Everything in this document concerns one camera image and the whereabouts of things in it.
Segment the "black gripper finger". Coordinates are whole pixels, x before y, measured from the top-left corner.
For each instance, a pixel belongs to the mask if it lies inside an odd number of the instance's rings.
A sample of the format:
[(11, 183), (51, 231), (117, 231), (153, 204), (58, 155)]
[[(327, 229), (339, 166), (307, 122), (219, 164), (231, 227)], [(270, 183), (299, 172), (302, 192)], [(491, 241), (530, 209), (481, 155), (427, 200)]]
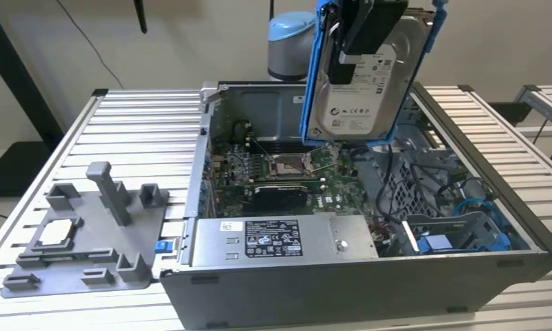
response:
[(329, 66), (329, 80), (331, 83), (351, 83), (355, 73), (355, 66), (359, 62), (358, 55), (347, 55), (343, 51), (337, 51), (331, 55)]

